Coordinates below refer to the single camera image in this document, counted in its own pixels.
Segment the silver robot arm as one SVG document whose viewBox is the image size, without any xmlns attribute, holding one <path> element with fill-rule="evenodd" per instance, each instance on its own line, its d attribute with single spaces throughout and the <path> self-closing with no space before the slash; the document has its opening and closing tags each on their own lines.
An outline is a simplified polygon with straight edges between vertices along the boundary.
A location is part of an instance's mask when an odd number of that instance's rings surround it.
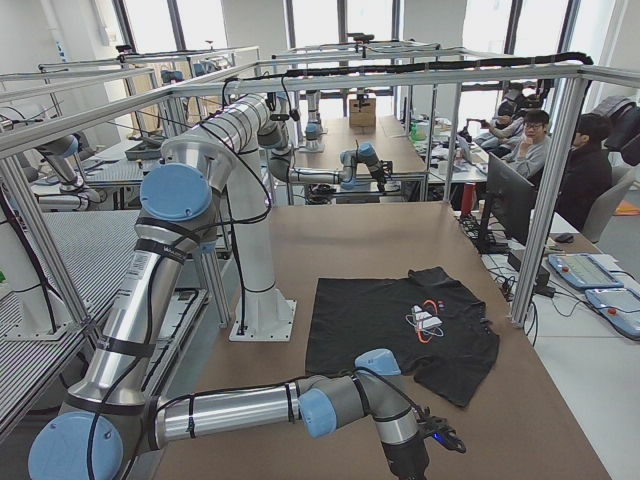
<svg viewBox="0 0 640 480">
<path fill-rule="evenodd" d="M 273 200 L 264 168 L 284 182 L 331 183 L 350 189 L 365 166 L 380 191 L 387 179 L 375 148 L 361 143 L 341 153 L 339 170 L 291 164 L 286 116 L 269 107 L 266 96 L 249 94 L 191 131 L 196 155 L 206 161 L 210 184 L 227 193 L 234 258 L 241 295 L 229 338 L 234 342 L 279 342 L 291 337 L 296 303 L 277 287 L 267 219 Z"/>
<path fill-rule="evenodd" d="M 36 436 L 28 456 L 33 479 L 119 479 L 142 453 L 220 431 L 302 422 L 322 437 L 363 418 L 376 426 L 387 464 L 399 479 L 421 479 L 425 442 L 464 452 L 443 418 L 429 415 L 403 390 L 394 355 L 361 355 L 354 371 L 275 385 L 151 396 L 143 380 L 187 257 L 216 230 L 222 192 L 234 169 L 259 171 L 257 143 L 181 143 L 173 161 L 141 187 L 138 239 L 128 271 L 84 378 L 59 414 Z"/>
</svg>

